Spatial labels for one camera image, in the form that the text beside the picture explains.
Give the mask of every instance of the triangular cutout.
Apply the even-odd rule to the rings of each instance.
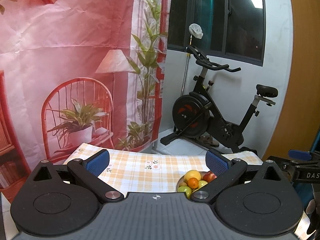
[[[47,180],[52,179],[49,170],[47,167],[41,167],[35,178],[34,181],[40,181],[40,180]]]
[[[266,170],[266,173],[264,174],[264,179],[269,179],[269,180],[281,180],[279,177],[278,173],[276,172],[275,168],[272,166],[269,166]]]

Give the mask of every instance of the printed backdrop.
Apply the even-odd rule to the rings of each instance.
[[[0,0],[0,188],[83,142],[157,138],[171,0]]]

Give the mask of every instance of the window pane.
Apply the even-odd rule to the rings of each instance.
[[[196,0],[194,19],[201,26],[203,37],[193,44],[201,49],[222,51],[224,4],[224,0]]]
[[[261,60],[262,0],[230,0],[226,52]]]
[[[171,0],[168,44],[183,47],[187,0]]]

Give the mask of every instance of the metal pole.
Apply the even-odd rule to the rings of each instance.
[[[181,94],[180,94],[180,96],[182,96],[182,95],[183,95],[183,92],[184,92],[184,86],[185,86],[185,84],[186,84],[186,78],[187,78],[187,73],[188,73],[188,67],[189,67],[189,60],[190,60],[190,58],[191,58],[191,54],[188,53],[188,54],[187,54],[186,66],[185,66],[185,68],[184,68],[183,83],[182,83],[182,88],[181,88]]]

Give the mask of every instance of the white flower pot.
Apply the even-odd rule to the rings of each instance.
[[[92,141],[92,126],[68,134],[68,144],[79,146],[82,143],[90,143]]]

